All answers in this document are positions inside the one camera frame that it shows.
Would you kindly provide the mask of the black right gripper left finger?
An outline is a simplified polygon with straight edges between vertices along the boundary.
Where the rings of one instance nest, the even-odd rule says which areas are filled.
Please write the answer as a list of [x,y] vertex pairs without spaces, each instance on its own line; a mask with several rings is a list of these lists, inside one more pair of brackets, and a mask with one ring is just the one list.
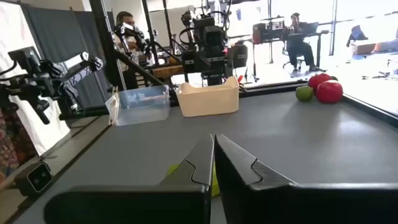
[[210,224],[214,139],[202,136],[157,185],[79,186],[53,196],[45,224]]

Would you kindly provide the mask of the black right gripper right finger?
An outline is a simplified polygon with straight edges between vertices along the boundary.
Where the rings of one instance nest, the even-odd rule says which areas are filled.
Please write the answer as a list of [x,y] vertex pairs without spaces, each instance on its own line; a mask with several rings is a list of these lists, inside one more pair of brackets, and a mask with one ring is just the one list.
[[215,166],[228,224],[398,224],[398,184],[299,184],[222,134]]

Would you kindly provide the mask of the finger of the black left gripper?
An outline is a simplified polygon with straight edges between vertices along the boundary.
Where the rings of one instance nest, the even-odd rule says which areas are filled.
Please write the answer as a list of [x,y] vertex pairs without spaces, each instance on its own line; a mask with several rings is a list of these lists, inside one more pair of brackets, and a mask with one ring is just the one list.
[[237,44],[231,48],[233,68],[245,67],[248,60],[248,48],[244,44]]
[[182,52],[182,65],[185,73],[195,73],[195,57],[194,50],[186,50]]

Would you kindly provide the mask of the green toy cucumber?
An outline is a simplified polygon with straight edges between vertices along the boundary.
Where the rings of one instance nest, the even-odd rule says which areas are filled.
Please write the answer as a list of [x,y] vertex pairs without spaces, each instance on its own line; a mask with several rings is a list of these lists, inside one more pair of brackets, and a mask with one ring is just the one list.
[[[170,175],[179,165],[178,164],[174,164],[171,165],[168,169],[168,171],[166,172],[166,176]],[[212,177],[212,187],[211,187],[212,193],[211,196],[213,198],[219,196],[220,194],[220,188],[218,185],[218,179],[216,176],[216,166],[215,163],[213,163],[213,177]]]

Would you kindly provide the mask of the red toy tomato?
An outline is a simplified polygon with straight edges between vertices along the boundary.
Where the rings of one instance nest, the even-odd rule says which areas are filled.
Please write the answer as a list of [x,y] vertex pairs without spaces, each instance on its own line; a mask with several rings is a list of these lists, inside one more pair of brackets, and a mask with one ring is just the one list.
[[336,80],[328,80],[318,85],[315,95],[321,103],[337,103],[343,97],[343,87]]
[[319,84],[331,79],[332,77],[326,73],[314,75],[308,80],[308,86],[311,87],[314,92],[316,92]]

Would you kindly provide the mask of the black and red equipment box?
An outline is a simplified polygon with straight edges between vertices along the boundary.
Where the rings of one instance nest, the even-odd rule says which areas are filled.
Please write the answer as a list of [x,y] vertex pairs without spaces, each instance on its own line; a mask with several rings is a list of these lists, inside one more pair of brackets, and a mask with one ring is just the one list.
[[252,26],[252,42],[254,44],[263,44],[265,42],[280,39],[285,27],[283,17],[263,19],[260,23]]

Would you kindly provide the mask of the cream white plastic basket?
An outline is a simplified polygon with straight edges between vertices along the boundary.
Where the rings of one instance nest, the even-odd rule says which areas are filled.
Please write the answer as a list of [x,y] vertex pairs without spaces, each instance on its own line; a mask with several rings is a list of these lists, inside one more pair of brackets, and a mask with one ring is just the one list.
[[176,96],[184,117],[234,113],[239,109],[239,83],[235,77],[206,87],[183,83]]

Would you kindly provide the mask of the person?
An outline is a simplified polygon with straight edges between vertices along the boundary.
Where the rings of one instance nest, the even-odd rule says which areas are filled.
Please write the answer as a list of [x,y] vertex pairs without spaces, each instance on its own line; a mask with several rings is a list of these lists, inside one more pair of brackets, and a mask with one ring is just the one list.
[[293,66],[293,71],[298,71],[297,57],[303,56],[306,66],[309,66],[311,72],[318,71],[320,68],[315,65],[312,47],[310,44],[304,42],[302,36],[305,31],[300,27],[300,14],[293,13],[290,16],[291,24],[284,27],[282,33],[282,40],[285,41],[285,48],[289,56],[290,64]]
[[[139,28],[135,25],[134,16],[130,12],[121,11],[117,14],[116,19],[117,26],[125,23],[139,31]],[[115,38],[118,50],[122,54],[125,54],[125,51],[123,49],[123,43],[121,42],[120,38],[116,34],[114,34],[113,36]],[[137,45],[137,38],[128,35],[127,37],[125,37],[125,40],[129,51],[135,56],[134,61],[137,64],[139,64],[139,62],[143,62],[146,56],[140,51],[140,48]],[[124,62],[120,62],[120,66],[124,76],[126,88],[128,90],[139,88],[135,71],[133,69],[130,69]]]

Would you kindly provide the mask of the clear plastic bin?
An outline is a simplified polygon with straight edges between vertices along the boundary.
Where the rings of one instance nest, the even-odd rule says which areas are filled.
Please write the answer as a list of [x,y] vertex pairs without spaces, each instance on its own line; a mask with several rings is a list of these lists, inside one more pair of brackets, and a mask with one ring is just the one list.
[[170,111],[169,87],[159,85],[120,91],[105,105],[111,123],[116,126],[165,120]]

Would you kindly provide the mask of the black office desk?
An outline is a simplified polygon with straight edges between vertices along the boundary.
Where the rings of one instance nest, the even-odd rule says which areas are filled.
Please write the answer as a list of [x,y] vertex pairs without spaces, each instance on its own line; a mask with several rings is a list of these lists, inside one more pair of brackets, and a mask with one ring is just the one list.
[[[314,32],[314,33],[304,33],[304,34],[289,34],[289,38],[295,38],[295,37],[317,37],[317,52],[316,52],[316,61],[315,65],[317,67],[320,67],[320,60],[321,60],[321,37],[322,35],[328,34],[328,30],[322,30],[321,32]],[[276,38],[272,39],[264,39],[264,40],[259,40],[257,42],[254,41],[254,38],[252,38],[252,56],[253,56],[253,76],[254,78],[257,78],[257,64],[256,64],[256,46],[257,45],[262,45],[262,44],[268,44],[269,45],[269,64],[274,63],[274,58],[273,58],[273,43],[274,42],[283,42],[285,44],[285,41],[281,39],[281,36],[277,36]]]

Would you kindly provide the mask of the black laptop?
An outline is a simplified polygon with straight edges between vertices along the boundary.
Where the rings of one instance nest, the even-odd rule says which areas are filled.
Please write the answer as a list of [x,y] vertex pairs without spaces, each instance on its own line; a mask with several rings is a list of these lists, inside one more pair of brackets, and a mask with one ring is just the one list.
[[318,22],[300,22],[299,27],[303,30],[305,34],[316,33],[318,29]]

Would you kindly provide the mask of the brown cardboard box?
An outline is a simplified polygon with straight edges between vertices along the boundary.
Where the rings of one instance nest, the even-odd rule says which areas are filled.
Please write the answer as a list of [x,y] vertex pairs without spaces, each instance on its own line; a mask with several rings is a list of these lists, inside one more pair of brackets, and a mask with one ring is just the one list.
[[354,42],[351,44],[351,51],[354,55],[371,54],[375,45],[375,43],[361,44]]

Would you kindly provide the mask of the dark grey partition screen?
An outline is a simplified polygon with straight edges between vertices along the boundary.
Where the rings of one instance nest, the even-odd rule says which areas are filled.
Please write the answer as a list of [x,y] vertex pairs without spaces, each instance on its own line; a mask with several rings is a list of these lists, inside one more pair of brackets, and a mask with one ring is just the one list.
[[[62,62],[78,53],[104,60],[95,18],[89,11],[57,10],[21,5],[39,53],[53,62]],[[103,106],[110,87],[104,70],[92,73],[76,86],[83,106]]]

